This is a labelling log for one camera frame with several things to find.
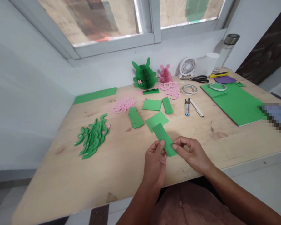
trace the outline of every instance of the pink paper rabbit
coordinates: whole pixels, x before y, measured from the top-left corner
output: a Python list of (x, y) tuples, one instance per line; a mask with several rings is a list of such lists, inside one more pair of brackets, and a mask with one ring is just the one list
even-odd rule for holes
[(164, 68), (163, 65), (160, 65), (161, 73), (158, 75), (159, 79), (158, 81), (165, 83), (173, 81), (172, 75), (169, 72), (170, 64), (167, 64), (167, 66)]

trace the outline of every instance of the white desk fan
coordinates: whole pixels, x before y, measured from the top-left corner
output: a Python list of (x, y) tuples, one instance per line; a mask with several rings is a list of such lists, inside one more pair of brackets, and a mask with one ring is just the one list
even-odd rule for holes
[(196, 60), (191, 57), (186, 57), (182, 59), (179, 63), (179, 74), (178, 77), (181, 78), (182, 76), (193, 76), (194, 69), (196, 67)]

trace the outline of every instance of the fan grille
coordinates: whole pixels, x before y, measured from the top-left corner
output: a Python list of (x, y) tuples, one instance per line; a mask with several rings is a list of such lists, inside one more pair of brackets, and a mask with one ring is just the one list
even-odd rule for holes
[(192, 58), (187, 59), (181, 66), (181, 72), (183, 74), (190, 74), (196, 66), (196, 61)]

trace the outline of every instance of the window frame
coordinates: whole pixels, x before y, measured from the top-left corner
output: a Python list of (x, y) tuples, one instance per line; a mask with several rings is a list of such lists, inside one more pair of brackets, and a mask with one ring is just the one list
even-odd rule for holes
[(180, 36), (200, 34), (214, 30), (221, 30), (228, 19), (234, 0), (224, 0), (217, 19), (191, 23), (168, 29), (160, 27), (160, 1), (159, 0), (134, 0), (140, 9), (142, 27), (151, 25), (152, 32), (125, 37), (108, 42), (74, 47), (58, 25), (47, 14), (38, 0), (9, 0), (14, 7), (43, 35), (46, 40), (73, 65), (73, 60), (115, 52), (150, 44), (160, 43), (163, 40)]

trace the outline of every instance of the white marker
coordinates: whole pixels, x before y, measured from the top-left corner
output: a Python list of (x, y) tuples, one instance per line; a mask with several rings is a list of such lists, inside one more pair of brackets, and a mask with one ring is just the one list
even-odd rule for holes
[(193, 105), (193, 107), (196, 109), (197, 113), (201, 116), (201, 117), (204, 117), (203, 113), (199, 110), (199, 108), (196, 106), (196, 104), (193, 102), (193, 100), (191, 100), (189, 98), (191, 104)]

